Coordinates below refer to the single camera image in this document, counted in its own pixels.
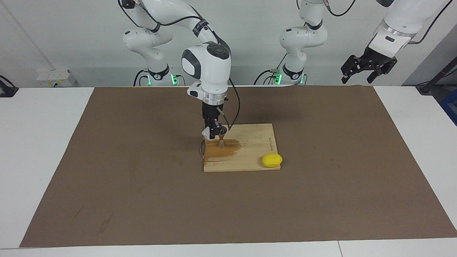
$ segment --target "yellow lemon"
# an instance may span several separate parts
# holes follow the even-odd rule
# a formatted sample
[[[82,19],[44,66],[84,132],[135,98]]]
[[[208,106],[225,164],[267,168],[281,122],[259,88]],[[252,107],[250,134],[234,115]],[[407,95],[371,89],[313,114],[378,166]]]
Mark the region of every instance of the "yellow lemon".
[[[279,154],[268,154],[262,158],[262,163],[265,167],[275,168],[281,165],[282,157]]]

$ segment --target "wooden cutting board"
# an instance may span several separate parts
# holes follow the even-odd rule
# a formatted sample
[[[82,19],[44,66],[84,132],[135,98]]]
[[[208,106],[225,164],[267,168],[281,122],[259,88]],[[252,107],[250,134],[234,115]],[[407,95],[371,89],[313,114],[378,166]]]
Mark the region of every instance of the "wooden cutting board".
[[[218,140],[206,141],[205,172],[272,171],[281,166],[267,168],[262,157],[277,154],[272,124],[234,125],[224,137],[225,148]]]

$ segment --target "table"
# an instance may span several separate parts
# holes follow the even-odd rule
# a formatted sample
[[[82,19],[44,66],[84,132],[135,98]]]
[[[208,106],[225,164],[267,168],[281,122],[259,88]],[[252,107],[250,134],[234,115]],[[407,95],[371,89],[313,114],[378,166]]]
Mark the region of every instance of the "table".
[[[375,87],[411,153],[457,227],[457,128],[432,97],[415,88]],[[62,158],[93,89],[21,89],[0,101],[0,256],[454,256],[457,238],[193,246],[14,249]]]

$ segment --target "yellow object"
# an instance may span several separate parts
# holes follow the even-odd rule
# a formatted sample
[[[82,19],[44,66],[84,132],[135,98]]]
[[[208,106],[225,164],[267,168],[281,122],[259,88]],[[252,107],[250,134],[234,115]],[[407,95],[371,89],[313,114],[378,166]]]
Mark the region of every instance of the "yellow object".
[[[265,165],[265,167],[278,167],[282,163],[282,157],[279,154],[268,154],[262,158],[262,163]]]

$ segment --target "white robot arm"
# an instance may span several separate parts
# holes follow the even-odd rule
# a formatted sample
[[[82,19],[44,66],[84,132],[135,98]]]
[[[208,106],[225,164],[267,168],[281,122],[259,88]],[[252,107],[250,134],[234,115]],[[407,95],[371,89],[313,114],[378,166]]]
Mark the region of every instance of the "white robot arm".
[[[374,33],[361,57],[350,56],[341,67],[345,84],[354,74],[373,70],[368,83],[388,74],[397,63],[395,54],[405,47],[424,23],[443,7],[447,0],[377,0],[389,12]]]
[[[289,28],[281,34],[281,45],[287,51],[282,67],[283,80],[298,83],[303,75],[306,53],[303,48],[323,45],[327,40],[327,29],[323,24],[325,5],[323,0],[302,0],[300,17],[305,22],[302,27]]]
[[[121,1],[124,8],[134,12],[133,16],[141,22],[140,27],[145,28],[142,34],[129,36],[132,32],[126,33],[124,41],[129,49],[145,57],[148,66],[157,66],[159,70],[164,66],[168,67],[161,52],[154,49],[155,46],[172,39],[169,34],[161,33],[162,27],[186,27],[200,39],[202,44],[186,49],[181,58],[184,71],[198,80],[187,93],[203,102],[202,112],[206,127],[203,136],[212,140],[216,136],[224,135],[227,128],[219,124],[218,117],[219,110],[223,109],[226,101],[230,77],[231,52],[227,43],[183,0]]]

